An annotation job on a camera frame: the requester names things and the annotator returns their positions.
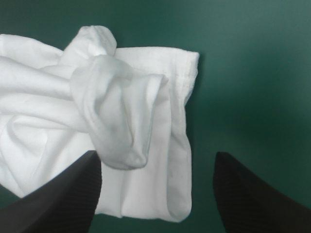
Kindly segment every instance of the green background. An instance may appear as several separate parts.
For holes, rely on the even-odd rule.
[[[0,33],[63,49],[84,25],[119,47],[201,54],[187,104],[193,208],[182,223],[99,215],[90,232],[224,233],[212,191],[228,151],[279,191],[311,207],[311,1],[0,0]],[[15,198],[1,190],[0,204]]]

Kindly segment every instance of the white fabric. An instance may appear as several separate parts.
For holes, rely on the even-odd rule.
[[[96,150],[97,213],[182,221],[197,61],[175,48],[116,49],[102,26],[82,27],[64,51],[0,35],[0,183],[23,197]]]

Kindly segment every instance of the cotton fabric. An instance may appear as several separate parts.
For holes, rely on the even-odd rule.
[[[102,26],[82,27],[64,51],[0,35],[0,183],[23,197],[96,150],[97,213],[182,221],[191,210],[184,106],[199,55],[116,46]]]

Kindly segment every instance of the black object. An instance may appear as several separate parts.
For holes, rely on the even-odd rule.
[[[311,210],[226,152],[216,155],[214,195],[228,233],[311,233]]]
[[[87,233],[101,186],[101,161],[95,151],[88,151],[54,179],[0,210],[0,232]]]

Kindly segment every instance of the ribbed texture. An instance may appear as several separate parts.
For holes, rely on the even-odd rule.
[[[87,233],[102,186],[101,162],[98,156],[91,159],[33,233]]]
[[[215,162],[213,186],[218,211],[228,233],[279,232],[261,205],[244,187],[238,174],[230,169],[220,155]]]
[[[219,152],[214,195],[227,233],[311,233],[311,211]]]
[[[101,187],[101,161],[88,151],[50,182],[0,210],[0,232],[87,233]]]

